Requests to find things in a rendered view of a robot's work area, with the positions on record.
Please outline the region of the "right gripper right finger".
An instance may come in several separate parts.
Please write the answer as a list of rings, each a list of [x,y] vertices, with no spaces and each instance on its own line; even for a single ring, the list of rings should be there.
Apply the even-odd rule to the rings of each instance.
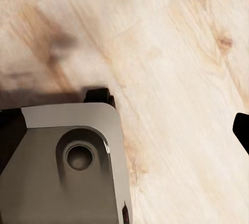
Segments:
[[[232,130],[249,155],[249,115],[237,113]]]

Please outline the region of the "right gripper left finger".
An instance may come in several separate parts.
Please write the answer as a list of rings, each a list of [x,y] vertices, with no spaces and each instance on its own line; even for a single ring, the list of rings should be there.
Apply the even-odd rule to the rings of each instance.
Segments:
[[[22,113],[0,118],[0,175],[27,132]]]

